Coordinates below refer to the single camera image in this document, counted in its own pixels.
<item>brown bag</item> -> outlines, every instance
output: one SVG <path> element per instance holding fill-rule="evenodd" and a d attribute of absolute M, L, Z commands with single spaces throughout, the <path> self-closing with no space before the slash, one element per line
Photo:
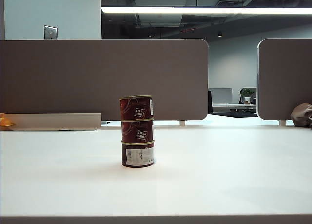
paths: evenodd
<path fill-rule="evenodd" d="M 312 125 L 312 105 L 302 103 L 296 106 L 291 113 L 291 120 L 298 127 L 308 127 Z"/>

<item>exposed ceiling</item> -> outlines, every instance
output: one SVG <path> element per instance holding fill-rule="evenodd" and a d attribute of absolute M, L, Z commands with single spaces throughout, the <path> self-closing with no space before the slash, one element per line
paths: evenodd
<path fill-rule="evenodd" d="M 101 6 L 206 6 L 312 8 L 312 0 L 101 0 Z M 102 38 L 198 38 L 207 41 L 312 23 L 311 16 L 102 13 Z"/>

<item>orange object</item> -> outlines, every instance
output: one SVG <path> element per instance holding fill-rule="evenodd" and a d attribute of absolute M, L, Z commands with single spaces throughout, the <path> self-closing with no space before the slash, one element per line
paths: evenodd
<path fill-rule="evenodd" d="M 6 118 L 4 113 L 0 113 L 0 130 L 7 130 L 8 127 L 12 125 L 14 125 L 14 123 Z"/>

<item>tin can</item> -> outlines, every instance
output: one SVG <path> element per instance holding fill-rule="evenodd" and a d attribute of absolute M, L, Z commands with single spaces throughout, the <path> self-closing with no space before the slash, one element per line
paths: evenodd
<path fill-rule="evenodd" d="M 122 143 L 122 164 L 127 167 L 147 167 L 154 164 L 154 141 Z"/>
<path fill-rule="evenodd" d="M 153 118 L 152 96 L 128 96 L 120 101 L 121 120 L 140 120 Z"/>
<path fill-rule="evenodd" d="M 153 141 L 153 119 L 121 122 L 122 141 L 126 143 L 146 143 Z"/>

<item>stacked cans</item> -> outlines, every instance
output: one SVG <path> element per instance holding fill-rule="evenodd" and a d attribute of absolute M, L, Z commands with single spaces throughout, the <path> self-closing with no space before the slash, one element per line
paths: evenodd
<path fill-rule="evenodd" d="M 120 99 L 122 164 L 146 167 L 154 163 L 152 96 L 127 96 Z"/>

